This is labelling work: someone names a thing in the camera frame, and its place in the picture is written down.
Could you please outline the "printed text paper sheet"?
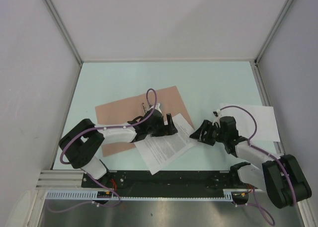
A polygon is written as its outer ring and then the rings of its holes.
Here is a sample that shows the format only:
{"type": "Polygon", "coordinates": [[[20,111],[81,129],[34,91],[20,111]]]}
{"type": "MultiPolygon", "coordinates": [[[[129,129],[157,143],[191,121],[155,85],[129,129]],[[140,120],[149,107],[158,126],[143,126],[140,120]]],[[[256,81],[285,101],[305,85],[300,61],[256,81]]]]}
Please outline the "printed text paper sheet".
{"type": "Polygon", "coordinates": [[[164,137],[147,136],[144,140],[135,143],[152,175],[164,169],[195,146],[194,140],[189,137],[194,129],[182,114],[175,115],[172,120],[178,133],[164,137]]]}

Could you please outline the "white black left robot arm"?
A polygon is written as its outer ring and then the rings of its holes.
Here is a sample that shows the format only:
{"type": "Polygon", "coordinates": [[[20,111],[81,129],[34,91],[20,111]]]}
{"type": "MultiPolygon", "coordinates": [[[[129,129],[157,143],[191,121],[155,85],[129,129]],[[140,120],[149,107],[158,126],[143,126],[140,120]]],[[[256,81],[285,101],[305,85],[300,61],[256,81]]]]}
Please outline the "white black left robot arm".
{"type": "Polygon", "coordinates": [[[93,182],[104,187],[110,181],[108,169],[95,154],[102,145],[136,143],[146,137],[164,137],[178,133],[170,113],[166,123],[159,104],[152,106],[144,116],[120,125],[97,126],[90,119],[81,120],[59,141],[62,150],[60,162],[81,169],[92,177],[93,182]]]}

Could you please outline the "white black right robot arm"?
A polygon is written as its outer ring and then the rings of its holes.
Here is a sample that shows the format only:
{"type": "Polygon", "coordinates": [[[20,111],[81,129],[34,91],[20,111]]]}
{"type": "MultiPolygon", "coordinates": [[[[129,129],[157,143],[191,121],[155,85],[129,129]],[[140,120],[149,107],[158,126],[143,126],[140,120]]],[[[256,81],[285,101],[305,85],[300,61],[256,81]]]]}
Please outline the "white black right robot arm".
{"type": "Polygon", "coordinates": [[[234,117],[221,117],[217,122],[204,120],[189,137],[211,146],[222,143],[228,154],[242,159],[230,167],[229,182],[235,188],[250,184],[265,191],[279,209],[312,196],[297,159],[291,154],[253,148],[246,137],[239,135],[234,117]]]}

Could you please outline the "blank white paper sheet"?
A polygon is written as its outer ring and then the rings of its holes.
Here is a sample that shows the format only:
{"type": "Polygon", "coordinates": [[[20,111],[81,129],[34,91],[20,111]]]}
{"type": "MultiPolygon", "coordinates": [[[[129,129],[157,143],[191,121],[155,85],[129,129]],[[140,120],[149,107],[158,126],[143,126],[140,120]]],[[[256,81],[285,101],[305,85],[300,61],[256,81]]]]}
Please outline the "blank white paper sheet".
{"type": "Polygon", "coordinates": [[[256,138],[258,131],[256,118],[257,115],[264,117],[264,106],[221,103],[220,108],[224,108],[221,111],[222,115],[235,118],[239,135],[252,137],[252,140],[256,138]]]}

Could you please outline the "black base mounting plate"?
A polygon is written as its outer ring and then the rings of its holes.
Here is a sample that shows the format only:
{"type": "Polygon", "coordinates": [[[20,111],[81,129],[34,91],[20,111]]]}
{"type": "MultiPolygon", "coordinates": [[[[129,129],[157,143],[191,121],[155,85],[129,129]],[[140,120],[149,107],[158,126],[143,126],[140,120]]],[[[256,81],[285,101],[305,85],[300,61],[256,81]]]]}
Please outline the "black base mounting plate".
{"type": "Polygon", "coordinates": [[[108,171],[99,179],[91,178],[84,174],[81,186],[97,188],[97,182],[112,187],[115,183],[117,189],[123,189],[133,184],[204,184],[212,189],[249,189],[250,184],[241,182],[231,171],[159,171],[152,175],[149,171],[142,170],[118,170],[108,171]]]}

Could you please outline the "aluminium right side rail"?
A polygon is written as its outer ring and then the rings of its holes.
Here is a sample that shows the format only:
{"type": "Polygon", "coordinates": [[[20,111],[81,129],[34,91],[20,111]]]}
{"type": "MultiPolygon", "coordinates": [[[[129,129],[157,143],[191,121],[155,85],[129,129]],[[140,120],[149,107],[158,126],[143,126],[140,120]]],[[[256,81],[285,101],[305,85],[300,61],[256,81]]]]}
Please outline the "aluminium right side rail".
{"type": "Polygon", "coordinates": [[[278,131],[274,108],[271,106],[258,64],[252,61],[250,62],[250,65],[260,96],[261,104],[264,106],[263,110],[265,111],[265,114],[263,115],[264,117],[257,115],[256,121],[258,125],[258,131],[256,133],[256,138],[253,138],[253,140],[272,142],[276,153],[285,154],[286,152],[278,131]]]}

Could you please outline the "aluminium front frame rail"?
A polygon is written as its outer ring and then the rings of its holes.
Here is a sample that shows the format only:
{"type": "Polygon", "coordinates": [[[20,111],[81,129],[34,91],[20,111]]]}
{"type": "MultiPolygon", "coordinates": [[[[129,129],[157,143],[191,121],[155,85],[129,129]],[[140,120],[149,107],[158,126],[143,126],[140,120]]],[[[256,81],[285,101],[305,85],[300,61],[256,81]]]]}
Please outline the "aluminium front frame rail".
{"type": "MultiPolygon", "coordinates": [[[[239,179],[239,175],[234,170],[231,170],[231,172],[234,173],[239,179]]],[[[49,186],[49,185],[51,186],[54,186],[54,185],[55,186],[81,186],[82,178],[84,174],[85,174],[84,172],[66,171],[66,170],[65,171],[53,171],[53,170],[42,171],[39,177],[38,186],[49,186]]],[[[239,179],[239,180],[241,182],[251,184],[255,187],[260,187],[259,184],[254,184],[253,181],[242,180],[242,179],[239,179]]]]}

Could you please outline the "aluminium right corner post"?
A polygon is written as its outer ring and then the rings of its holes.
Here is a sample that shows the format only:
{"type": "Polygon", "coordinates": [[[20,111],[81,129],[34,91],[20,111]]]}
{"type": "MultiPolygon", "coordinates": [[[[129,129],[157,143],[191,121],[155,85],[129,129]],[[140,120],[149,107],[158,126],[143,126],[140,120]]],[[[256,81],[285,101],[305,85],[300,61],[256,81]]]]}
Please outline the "aluminium right corner post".
{"type": "Polygon", "coordinates": [[[287,16],[289,10],[291,9],[295,0],[286,0],[283,4],[282,9],[280,10],[277,18],[274,21],[273,26],[271,27],[268,35],[266,36],[265,41],[263,42],[259,52],[257,53],[254,63],[256,65],[259,64],[260,60],[262,59],[264,53],[266,52],[267,48],[270,46],[275,34],[278,32],[280,26],[282,25],[285,17],[287,16]]]}

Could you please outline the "aluminium corner post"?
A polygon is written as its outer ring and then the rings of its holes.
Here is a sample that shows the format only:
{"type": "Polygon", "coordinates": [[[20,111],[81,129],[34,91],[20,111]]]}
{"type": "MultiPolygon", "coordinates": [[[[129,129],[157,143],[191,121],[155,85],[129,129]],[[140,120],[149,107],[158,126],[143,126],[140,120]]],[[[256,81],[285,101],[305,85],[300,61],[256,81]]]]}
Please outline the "aluminium corner post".
{"type": "Polygon", "coordinates": [[[280,26],[282,25],[285,17],[287,16],[289,10],[291,9],[295,0],[286,0],[283,4],[282,9],[280,10],[277,18],[274,21],[273,26],[271,27],[268,35],[266,36],[265,41],[263,42],[259,52],[257,53],[254,63],[256,65],[259,64],[260,60],[262,59],[264,53],[266,52],[267,48],[270,46],[275,34],[278,32],[280,26]]]}
{"type": "Polygon", "coordinates": [[[74,56],[76,62],[79,64],[79,66],[81,67],[83,64],[83,60],[56,8],[56,6],[54,5],[53,0],[43,0],[49,14],[51,15],[54,23],[56,24],[62,38],[64,39],[66,45],[68,46],[68,48],[70,49],[72,55],[74,56]]]}

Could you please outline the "aluminium left corner post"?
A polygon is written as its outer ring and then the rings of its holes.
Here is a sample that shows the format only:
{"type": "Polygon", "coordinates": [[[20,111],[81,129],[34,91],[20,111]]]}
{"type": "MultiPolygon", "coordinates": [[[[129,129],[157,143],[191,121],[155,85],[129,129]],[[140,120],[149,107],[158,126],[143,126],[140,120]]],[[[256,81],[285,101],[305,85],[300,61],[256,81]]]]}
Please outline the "aluminium left corner post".
{"type": "Polygon", "coordinates": [[[81,67],[83,64],[83,60],[56,8],[56,6],[54,5],[53,0],[43,0],[49,14],[51,15],[54,23],[56,24],[62,38],[64,39],[66,45],[68,46],[68,48],[70,49],[72,55],[74,56],[76,62],[79,64],[79,66],[81,67]]]}

